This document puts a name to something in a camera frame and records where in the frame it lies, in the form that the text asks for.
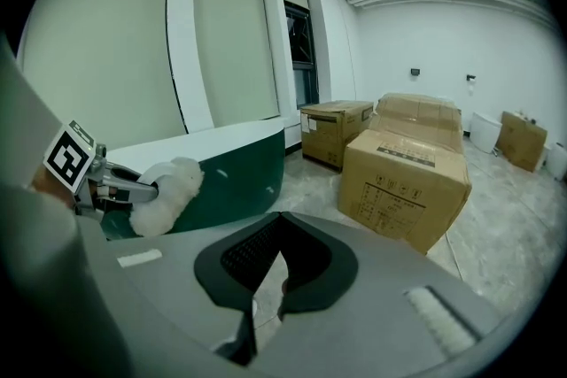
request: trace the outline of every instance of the gray floor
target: gray floor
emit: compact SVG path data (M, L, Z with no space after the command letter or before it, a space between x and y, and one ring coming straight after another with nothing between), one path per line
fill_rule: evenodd
M541 295L567 245L567 187L545 167L531 174L465 140L469 200L427 257L490 300L502 316ZM285 160L273 211L294 211L364 228L337 210L340 175L301 157ZM261 349L276 332L287 267L278 256L255 298Z

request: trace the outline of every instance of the white brush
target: white brush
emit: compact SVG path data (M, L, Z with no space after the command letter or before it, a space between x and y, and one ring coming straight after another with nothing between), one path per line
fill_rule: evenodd
M138 181L158 183L159 193L151 202L133 205L130 225L134 231L140 236L157 236L171 230L185 206L197 196L203 176L198 162L189 158L175 158L148 169Z

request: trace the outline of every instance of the stacked cardboard box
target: stacked cardboard box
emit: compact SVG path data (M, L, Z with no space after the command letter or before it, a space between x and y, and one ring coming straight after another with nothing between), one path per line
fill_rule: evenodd
M345 147L370 122L374 104L333 101L301 109L303 156L336 170L343 167Z
M338 209L426 253L471 191L461 114L436 98L389 94L346 147Z
M548 131L510 113L502 113L496 146L514 166L533 172L538 165Z

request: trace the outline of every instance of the white fluffy cloth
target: white fluffy cloth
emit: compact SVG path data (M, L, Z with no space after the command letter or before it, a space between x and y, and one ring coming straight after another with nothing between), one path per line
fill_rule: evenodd
M130 225L140 236L167 233L185 206L198 194L204 177L198 162L189 158L175 158L171 164L164 166L166 174L155 178L158 196L151 202L134 204L132 207Z

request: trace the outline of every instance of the cardboard box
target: cardboard box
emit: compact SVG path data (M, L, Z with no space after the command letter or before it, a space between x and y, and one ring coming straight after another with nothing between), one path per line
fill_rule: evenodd
M366 101L333 101L302 108L303 156L340 171L345 146L368 127L373 109L374 104Z
M514 166L533 172L540 160L548 131L511 112L502 113L496 147Z
M461 115L453 104L385 96L369 129L346 147L338 209L424 254L472 189L461 151Z

